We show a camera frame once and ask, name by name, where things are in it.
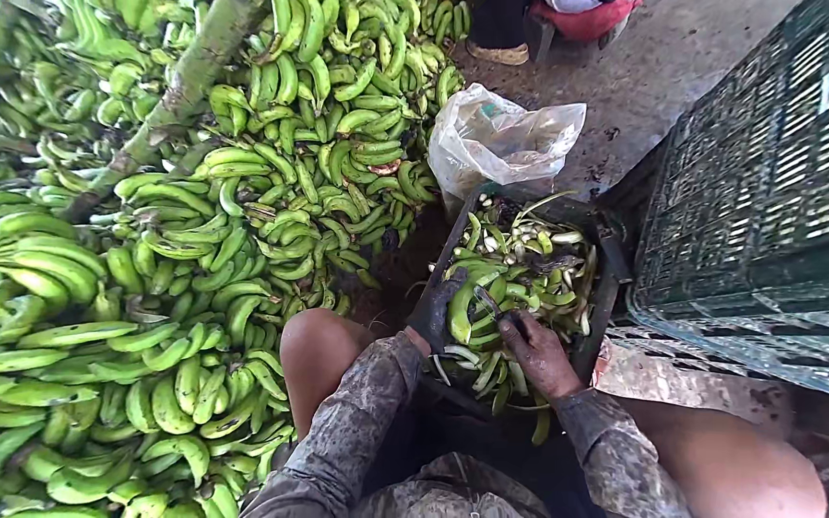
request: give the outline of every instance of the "shoe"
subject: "shoe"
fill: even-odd
[[[466,40],[466,51],[473,57],[493,61],[501,65],[517,66],[530,61],[530,47],[526,43],[512,49],[483,49]]]

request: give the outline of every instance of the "plastic bag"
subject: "plastic bag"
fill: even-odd
[[[444,194],[460,199],[486,178],[502,185],[552,178],[565,166],[585,112],[583,103],[527,112],[473,83],[437,114],[427,163]]]
[[[545,0],[545,2],[559,13],[570,15],[590,11],[601,5],[599,0]]]

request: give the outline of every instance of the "dirt floor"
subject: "dirt floor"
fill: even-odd
[[[456,59],[467,84],[482,83],[528,110],[588,104],[583,133],[555,185],[586,198],[618,182],[798,3],[645,0],[602,51],[596,42],[569,43],[557,36],[542,65],[489,64],[462,46]],[[553,189],[551,182],[539,187]]]

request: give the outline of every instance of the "crate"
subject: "crate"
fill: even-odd
[[[489,196],[503,195],[521,204],[538,201],[547,196],[547,194],[539,194],[537,190],[528,187],[526,182],[516,182],[509,185],[486,182],[476,187],[466,198],[460,215],[453,224],[453,229],[443,246],[437,265],[427,281],[425,293],[428,293],[442,281],[443,272],[453,264],[453,248],[459,246],[460,237],[466,227],[469,226],[468,214],[478,207],[478,197],[481,194],[488,194]],[[624,232],[621,228],[616,228],[612,216],[605,214],[592,205],[569,199],[566,196],[545,204],[534,210],[533,213],[554,223],[571,222],[578,225],[584,230],[586,237],[593,240],[601,251],[597,266],[597,281],[594,283],[592,294],[591,334],[584,338],[579,349],[573,351],[571,355],[571,364],[577,371],[582,383],[588,383],[593,373],[597,354],[600,351],[600,343],[610,322],[610,315],[616,303],[619,285],[631,278],[622,253],[619,253],[619,241],[621,241]]]
[[[795,7],[670,138],[629,316],[698,368],[829,392],[829,0]]]

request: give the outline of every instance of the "hand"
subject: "hand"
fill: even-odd
[[[421,296],[414,311],[405,321],[409,328],[430,344],[434,353],[443,352],[443,347],[452,342],[447,327],[447,304],[466,279],[466,269],[457,268],[449,280],[441,282],[429,293]]]
[[[508,319],[501,319],[497,326],[504,343],[517,357],[523,373],[536,389],[548,401],[584,390],[578,374],[568,362],[568,355],[558,335],[536,322],[529,312],[521,311],[520,318],[526,327],[529,343]]]

